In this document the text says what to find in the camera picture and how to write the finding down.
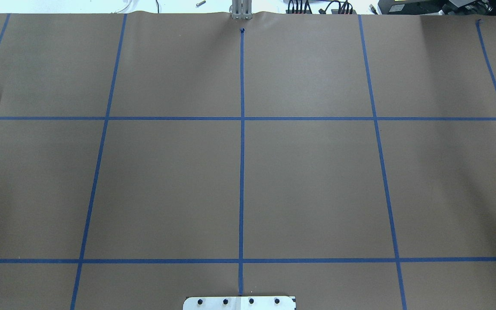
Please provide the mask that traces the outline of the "black monitor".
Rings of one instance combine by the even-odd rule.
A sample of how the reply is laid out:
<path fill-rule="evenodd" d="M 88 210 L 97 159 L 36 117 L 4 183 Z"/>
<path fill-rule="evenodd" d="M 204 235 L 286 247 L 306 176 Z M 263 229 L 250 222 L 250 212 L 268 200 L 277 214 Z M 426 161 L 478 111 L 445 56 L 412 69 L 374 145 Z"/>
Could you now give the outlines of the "black monitor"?
<path fill-rule="evenodd" d="M 378 0 L 383 15 L 496 16 L 496 0 Z"/>

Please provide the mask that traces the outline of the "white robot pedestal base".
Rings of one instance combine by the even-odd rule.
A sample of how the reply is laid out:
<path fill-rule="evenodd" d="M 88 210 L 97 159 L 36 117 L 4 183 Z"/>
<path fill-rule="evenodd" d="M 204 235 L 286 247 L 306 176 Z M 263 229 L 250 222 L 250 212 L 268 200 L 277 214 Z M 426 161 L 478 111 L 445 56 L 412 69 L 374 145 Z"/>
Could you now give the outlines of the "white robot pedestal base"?
<path fill-rule="evenodd" d="M 183 310 L 295 310 L 290 296 L 218 296 L 185 299 Z"/>

